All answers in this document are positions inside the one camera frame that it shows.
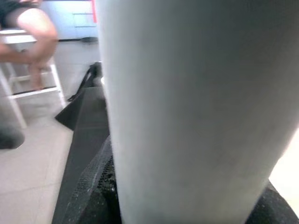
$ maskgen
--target white cylinder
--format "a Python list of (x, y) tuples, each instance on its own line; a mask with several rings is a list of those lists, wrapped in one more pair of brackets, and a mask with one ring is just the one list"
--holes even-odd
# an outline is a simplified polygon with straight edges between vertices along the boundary
[(97, 6), (123, 223), (244, 223), (298, 123), (298, 1)]

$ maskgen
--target black shorts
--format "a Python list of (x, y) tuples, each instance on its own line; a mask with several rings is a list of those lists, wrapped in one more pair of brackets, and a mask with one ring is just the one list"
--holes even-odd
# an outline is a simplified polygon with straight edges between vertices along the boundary
[(18, 0), (0, 0), (0, 25), (2, 29), (11, 28), (13, 26), (11, 24), (16, 24), (16, 21), (11, 23), (7, 20), (11, 13), (18, 11), (20, 15), (30, 8), (36, 8), (36, 6), (26, 2), (20, 3)]

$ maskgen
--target white pole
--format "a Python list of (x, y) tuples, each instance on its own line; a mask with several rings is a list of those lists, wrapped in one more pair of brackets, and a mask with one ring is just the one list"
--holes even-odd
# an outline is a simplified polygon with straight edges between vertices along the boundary
[(99, 0), (124, 224), (241, 224), (299, 120), (295, 0)]

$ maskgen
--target black bag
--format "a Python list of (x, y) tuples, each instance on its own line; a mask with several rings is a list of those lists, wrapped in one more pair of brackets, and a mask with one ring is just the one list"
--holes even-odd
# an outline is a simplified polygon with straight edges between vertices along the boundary
[(94, 64), (89, 66), (89, 69), (85, 73), (84, 78), (83, 78), (77, 92), (74, 95), (72, 95), (70, 98), (68, 98), (67, 101), (69, 101), (69, 102), (73, 101), (77, 97), (77, 95), (79, 95), (79, 93), (82, 91), (82, 89), (88, 88), (88, 87), (95, 87), (96, 84), (94, 82), (94, 79), (97, 77), (99, 77), (99, 78), (102, 77), (101, 62), (95, 62)]

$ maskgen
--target white bar stool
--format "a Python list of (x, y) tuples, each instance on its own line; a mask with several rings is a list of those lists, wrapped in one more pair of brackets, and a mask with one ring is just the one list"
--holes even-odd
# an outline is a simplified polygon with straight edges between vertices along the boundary
[[(0, 31), (0, 40), (2, 43), (5, 44), (17, 44), (17, 43), (28, 43), (28, 42), (36, 42), (36, 39), (26, 33), (25, 30), (1, 30)], [(21, 92), (21, 93), (13, 93), (11, 87), (15, 84), (16, 87), (18, 87), (18, 89), (20, 88), (20, 84), (18, 82), (20, 81), (24, 81), (24, 80), (29, 80), (30, 76), (26, 75), (26, 76), (17, 76), (15, 73), (15, 70), (13, 68), (13, 66), (11, 65), (11, 63), (6, 63), (7, 69), (9, 71), (9, 78), (8, 80), (6, 79), (3, 71), (0, 69), (0, 82), (3, 86), (4, 92), (7, 95), (10, 104), (13, 108), (13, 111), (21, 125), (22, 128), (26, 128), (27, 124), (26, 121), (23, 117), (23, 114), (19, 108), (19, 105), (16, 101), (17, 98), (22, 98), (22, 97), (27, 97), (27, 96), (32, 96), (32, 95), (36, 95), (36, 94), (41, 94), (41, 93), (45, 93), (45, 92), (52, 92), (52, 91), (57, 91), (58, 95), (59, 95), (59, 99), (60, 99), (60, 103), (62, 105), (62, 107), (66, 106), (66, 101), (64, 98), (64, 94), (62, 91), (62, 87), (60, 84), (60, 80), (58, 77), (58, 73), (57, 73), (57, 69), (56, 69), (56, 65), (54, 62), (54, 59), (51, 58), (49, 61), (49, 65), (50, 65), (50, 71), (49, 73), (52, 74), (54, 82), (55, 82), (55, 86), (53, 87), (48, 87), (45, 88), (43, 90), (40, 91), (26, 91), (26, 92)]]

